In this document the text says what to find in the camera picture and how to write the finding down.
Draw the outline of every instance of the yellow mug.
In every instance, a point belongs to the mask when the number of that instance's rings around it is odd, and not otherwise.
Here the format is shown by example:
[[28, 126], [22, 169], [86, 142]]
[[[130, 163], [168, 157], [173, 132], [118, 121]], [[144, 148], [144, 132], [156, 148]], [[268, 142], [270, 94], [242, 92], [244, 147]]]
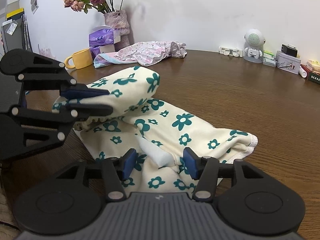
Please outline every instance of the yellow mug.
[[[73, 60], [74, 65], [69, 64], [69, 60]], [[87, 66], [90, 66], [93, 64], [93, 59], [91, 56], [90, 49], [83, 49], [81, 51], [75, 52], [70, 57], [67, 57], [64, 61], [64, 64], [66, 65], [66, 68], [68, 69], [81, 69]]]

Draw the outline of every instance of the floral towel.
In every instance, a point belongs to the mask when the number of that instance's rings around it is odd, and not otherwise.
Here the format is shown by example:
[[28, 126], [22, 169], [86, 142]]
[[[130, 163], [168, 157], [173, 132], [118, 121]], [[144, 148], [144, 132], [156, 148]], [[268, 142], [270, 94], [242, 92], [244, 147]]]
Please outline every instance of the floral towel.
[[175, 41], [137, 42], [119, 50], [116, 54], [102, 53], [94, 59], [94, 67], [100, 68], [111, 64], [139, 63], [151, 66], [167, 57], [185, 57], [186, 45]]
[[[108, 89], [111, 94], [75, 99], [81, 104], [113, 106], [108, 117], [91, 117], [75, 125], [76, 134], [97, 161], [120, 157], [128, 149], [139, 153], [130, 178], [122, 183], [125, 191], [189, 192], [197, 181], [184, 165], [183, 149], [190, 147], [198, 156], [212, 156], [233, 163], [252, 153], [257, 138], [247, 132], [215, 128], [206, 121], [163, 100], [152, 98], [160, 76], [144, 67], [131, 67], [104, 77], [88, 87]], [[53, 111], [68, 104], [58, 98]]]

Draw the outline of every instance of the astronaut figurine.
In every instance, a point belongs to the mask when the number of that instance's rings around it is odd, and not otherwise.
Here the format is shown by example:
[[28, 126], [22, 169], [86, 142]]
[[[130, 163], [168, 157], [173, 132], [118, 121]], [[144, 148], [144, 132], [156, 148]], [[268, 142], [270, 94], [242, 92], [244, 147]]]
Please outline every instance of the astronaut figurine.
[[246, 32], [244, 38], [249, 44], [249, 47], [245, 48], [244, 52], [247, 55], [245, 55], [243, 58], [251, 62], [262, 63], [260, 57], [262, 57], [263, 53], [260, 49], [266, 42], [262, 33], [257, 29], [250, 29]]

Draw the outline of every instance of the wooden table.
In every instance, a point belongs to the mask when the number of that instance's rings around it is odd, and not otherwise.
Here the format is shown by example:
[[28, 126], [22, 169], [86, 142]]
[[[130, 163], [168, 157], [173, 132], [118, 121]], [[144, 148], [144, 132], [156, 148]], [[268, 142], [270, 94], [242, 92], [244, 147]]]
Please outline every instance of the wooden table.
[[[72, 71], [81, 83], [91, 83], [132, 65], [93, 66]], [[250, 132], [259, 139], [246, 158], [298, 192], [306, 203], [299, 233], [307, 240], [320, 235], [320, 86], [277, 68], [213, 52], [188, 51], [150, 69], [161, 76], [156, 97], [208, 121], [215, 127]], [[49, 111], [57, 91], [33, 91], [30, 108]], [[63, 147], [15, 161], [4, 174], [9, 200], [65, 165], [91, 156], [71, 132]], [[218, 194], [229, 187], [223, 181]], [[91, 183], [100, 190], [99, 182]]]

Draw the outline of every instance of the dried rose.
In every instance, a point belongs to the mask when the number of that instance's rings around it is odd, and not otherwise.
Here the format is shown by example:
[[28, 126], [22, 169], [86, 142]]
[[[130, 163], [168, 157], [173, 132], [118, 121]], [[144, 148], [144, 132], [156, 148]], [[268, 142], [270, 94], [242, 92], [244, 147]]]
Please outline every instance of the dried rose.
[[93, 5], [98, 5], [104, 3], [104, 0], [90, 0]]
[[71, 5], [75, 0], [63, 0], [63, 1], [64, 1], [64, 7], [67, 8], [67, 7], [71, 7]]
[[73, 4], [71, 5], [71, 9], [76, 11], [76, 12], [81, 12], [84, 7], [84, 2], [79, 2], [79, 1], [74, 1]]

